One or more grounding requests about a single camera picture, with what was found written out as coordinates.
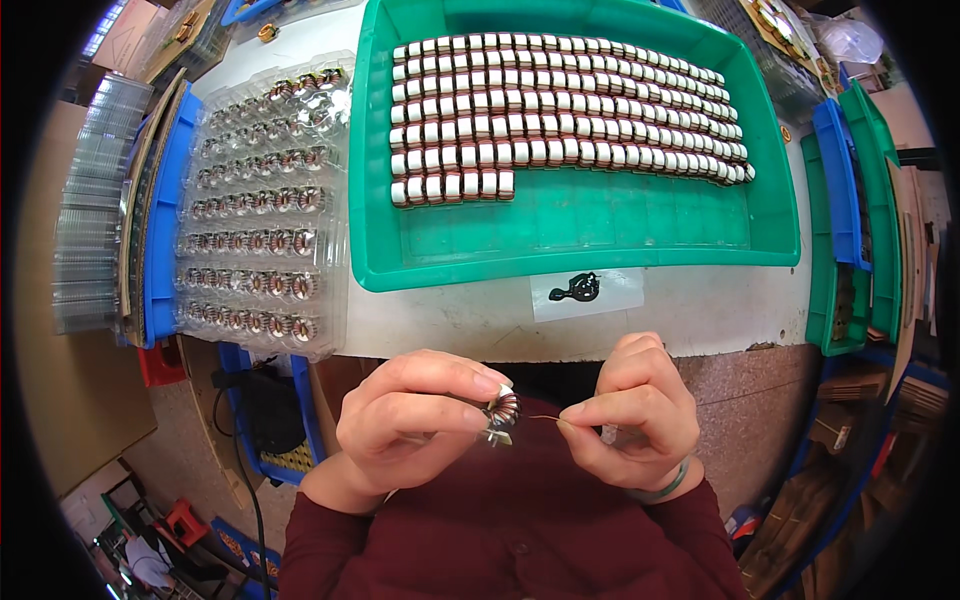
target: finger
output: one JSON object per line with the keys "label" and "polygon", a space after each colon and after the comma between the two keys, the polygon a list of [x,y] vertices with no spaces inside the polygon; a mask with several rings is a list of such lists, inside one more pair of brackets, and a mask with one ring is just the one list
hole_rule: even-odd
{"label": "finger", "polygon": [[500,385],[500,381],[462,362],[414,352],[380,365],[360,384],[356,396],[361,404],[369,404],[390,392],[453,394],[486,403],[499,395]]}
{"label": "finger", "polygon": [[[637,340],[638,346],[650,344],[651,338]],[[682,401],[689,398],[677,367],[663,348],[646,348],[634,353],[618,352],[604,363],[597,377],[596,393],[609,394],[630,390],[641,385],[653,385],[667,397]]]}
{"label": "finger", "polygon": [[557,428],[570,446],[573,462],[583,470],[592,473],[600,481],[612,486],[620,486],[628,473],[636,471],[636,464],[625,458],[619,451],[600,440],[590,427],[571,425],[558,420]]}
{"label": "finger", "polygon": [[357,450],[376,451],[401,434],[425,431],[476,434],[487,424],[487,416],[480,409],[460,400],[391,392],[358,413],[345,439]]}
{"label": "finger", "polygon": [[426,483],[463,456],[475,441],[473,433],[438,433],[429,444],[407,457],[403,468],[409,469],[412,479]]}
{"label": "finger", "polygon": [[651,385],[594,396],[563,410],[560,418],[586,427],[636,425],[650,438],[650,446],[663,454],[683,451],[690,438],[695,443],[700,433],[695,414],[687,413]]}
{"label": "finger", "polygon": [[475,360],[470,360],[469,358],[464,358],[463,356],[457,356],[456,354],[450,354],[449,352],[440,352],[439,350],[431,350],[428,348],[416,350],[415,352],[412,352],[412,353],[422,354],[423,356],[435,356],[438,358],[445,358],[447,360],[452,360],[455,363],[460,363],[461,365],[467,365],[474,371],[487,375],[491,379],[495,379],[496,381],[499,381],[504,385],[514,387],[514,382],[511,381],[510,377],[508,377],[507,375],[503,374],[502,372],[496,369],[491,369],[490,367],[488,367],[487,365],[484,365],[483,363],[478,363]]}
{"label": "finger", "polygon": [[658,344],[660,344],[661,348],[663,347],[663,340],[660,338],[660,335],[656,331],[640,331],[639,333],[628,333],[627,335],[620,338],[620,340],[613,347],[613,351],[616,352],[621,348],[629,346],[633,342],[644,337],[653,338]]}

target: red plastic stool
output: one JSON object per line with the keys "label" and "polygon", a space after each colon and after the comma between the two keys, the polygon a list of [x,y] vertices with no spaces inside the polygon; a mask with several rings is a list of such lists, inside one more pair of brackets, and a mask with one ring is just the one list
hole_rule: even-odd
{"label": "red plastic stool", "polygon": [[169,344],[167,341],[157,342],[149,350],[136,349],[140,355],[140,372],[143,373],[143,384],[148,388],[177,383],[186,379],[186,372],[183,370],[183,364],[180,361],[180,348],[174,339],[173,336],[168,338]]}
{"label": "red plastic stool", "polygon": [[197,540],[210,531],[209,525],[199,522],[190,512],[190,503],[186,498],[174,502],[174,507],[163,520],[185,548],[197,543]]}

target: black glue blob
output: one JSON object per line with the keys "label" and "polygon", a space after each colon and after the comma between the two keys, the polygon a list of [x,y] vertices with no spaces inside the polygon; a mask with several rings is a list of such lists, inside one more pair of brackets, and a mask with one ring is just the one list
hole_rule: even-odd
{"label": "black glue blob", "polygon": [[564,298],[573,298],[578,302],[590,302],[600,295],[600,279],[594,273],[580,273],[570,280],[570,288],[562,290],[559,287],[550,292],[550,299],[560,301]]}

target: hand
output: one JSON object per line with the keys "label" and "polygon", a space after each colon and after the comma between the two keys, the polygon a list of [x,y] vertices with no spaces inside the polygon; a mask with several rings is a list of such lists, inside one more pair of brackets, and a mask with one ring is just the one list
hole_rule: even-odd
{"label": "hand", "polygon": [[488,424],[476,406],[442,395],[486,406],[502,383],[510,384],[502,373],[445,352],[387,361],[344,397],[337,440],[353,465],[348,479],[369,495],[432,480]]}
{"label": "hand", "polygon": [[[560,418],[557,426],[577,465],[618,488],[667,487],[700,437],[696,402],[653,332],[621,338],[600,369],[595,396]],[[605,424],[635,425],[646,435],[607,445],[591,428]],[[702,478],[699,462],[696,469]]]}

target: fingernail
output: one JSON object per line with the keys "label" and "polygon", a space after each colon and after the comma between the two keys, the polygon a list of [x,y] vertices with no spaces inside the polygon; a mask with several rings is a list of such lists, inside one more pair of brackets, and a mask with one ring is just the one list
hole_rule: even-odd
{"label": "fingernail", "polygon": [[464,405],[464,423],[468,427],[486,429],[489,421],[487,416],[480,412],[480,409]]}
{"label": "fingernail", "polygon": [[510,377],[508,377],[507,375],[503,374],[500,371],[491,369],[490,367],[486,367],[484,369],[484,373],[486,373],[487,376],[490,377],[491,379],[496,379],[500,383],[506,383],[508,386],[514,387],[514,382],[510,380]]}
{"label": "fingernail", "polygon": [[500,382],[495,379],[491,379],[484,374],[474,373],[473,374],[473,385],[477,387],[477,390],[483,392],[484,394],[499,394],[500,393]]}
{"label": "fingernail", "polygon": [[567,406],[566,408],[564,408],[560,413],[560,418],[567,419],[569,417],[576,417],[582,412],[584,412],[583,402],[581,402],[580,404],[574,404],[573,406]]}

